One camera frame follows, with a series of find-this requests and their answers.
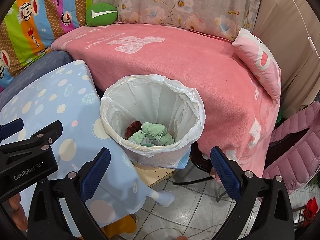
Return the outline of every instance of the blue polka dot fabric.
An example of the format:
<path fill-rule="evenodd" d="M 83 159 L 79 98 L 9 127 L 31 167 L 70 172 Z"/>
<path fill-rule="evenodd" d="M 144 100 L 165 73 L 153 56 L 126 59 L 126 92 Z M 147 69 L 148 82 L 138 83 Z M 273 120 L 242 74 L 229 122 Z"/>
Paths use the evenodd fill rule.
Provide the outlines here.
<path fill-rule="evenodd" d="M 49 179 L 62 179 L 68 172 L 78 171 L 103 147 L 110 150 L 110 166 L 93 197 L 85 202 L 100 227 L 135 213 L 147 195 L 155 195 L 141 181 L 121 147 L 105 133 L 100 120 L 100 99 L 90 71 L 82 60 L 42 76 L 0 111 L 0 124 L 17 118 L 23 120 L 23 130 L 1 144 L 30 138 L 50 123 L 62 122 L 63 133 L 52 144 L 59 169 Z M 21 192 L 21 204 L 27 216 L 34 189 L 35 184 Z M 65 201 L 60 202 L 71 232 L 80 236 Z"/>

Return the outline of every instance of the floral curtain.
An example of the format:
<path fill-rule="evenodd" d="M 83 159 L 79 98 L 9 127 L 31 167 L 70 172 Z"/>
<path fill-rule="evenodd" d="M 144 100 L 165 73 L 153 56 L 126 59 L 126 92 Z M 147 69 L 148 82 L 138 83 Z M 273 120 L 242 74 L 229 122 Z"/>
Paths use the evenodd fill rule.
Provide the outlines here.
<path fill-rule="evenodd" d="M 244 27 L 253 30 L 260 0 L 93 0 L 113 4 L 118 20 L 168 25 L 234 41 Z"/>

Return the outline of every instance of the white plastic bag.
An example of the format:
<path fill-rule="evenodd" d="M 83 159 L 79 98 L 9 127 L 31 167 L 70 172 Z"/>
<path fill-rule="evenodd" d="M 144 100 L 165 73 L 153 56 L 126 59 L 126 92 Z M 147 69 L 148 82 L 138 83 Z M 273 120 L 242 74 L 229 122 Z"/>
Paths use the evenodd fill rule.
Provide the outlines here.
<path fill-rule="evenodd" d="M 107 88 L 100 106 L 104 130 L 138 164 L 176 168 L 204 128 L 204 104 L 196 89 L 164 76 L 126 76 Z M 161 123 L 172 131 L 175 143 L 145 147 L 124 139 L 134 121 Z"/>

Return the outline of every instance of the green pillow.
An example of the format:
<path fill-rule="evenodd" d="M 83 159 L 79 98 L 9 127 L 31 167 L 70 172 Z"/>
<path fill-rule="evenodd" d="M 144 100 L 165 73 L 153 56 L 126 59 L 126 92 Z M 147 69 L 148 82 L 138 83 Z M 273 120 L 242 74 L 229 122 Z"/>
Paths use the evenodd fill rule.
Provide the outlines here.
<path fill-rule="evenodd" d="M 85 20 L 89 27 L 113 24 L 117 17 L 116 8 L 108 3 L 95 3 L 89 7 L 85 14 Z"/>

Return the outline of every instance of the pink pillow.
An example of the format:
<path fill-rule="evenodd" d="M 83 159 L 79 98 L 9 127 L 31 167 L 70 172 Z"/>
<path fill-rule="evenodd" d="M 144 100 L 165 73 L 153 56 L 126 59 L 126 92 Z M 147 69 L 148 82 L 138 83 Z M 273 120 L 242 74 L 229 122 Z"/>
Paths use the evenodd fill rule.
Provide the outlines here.
<path fill-rule="evenodd" d="M 279 102 L 281 94 L 280 68 L 267 46 L 242 28 L 232 43 L 237 47 L 236 54 L 247 65 L 271 98 Z"/>

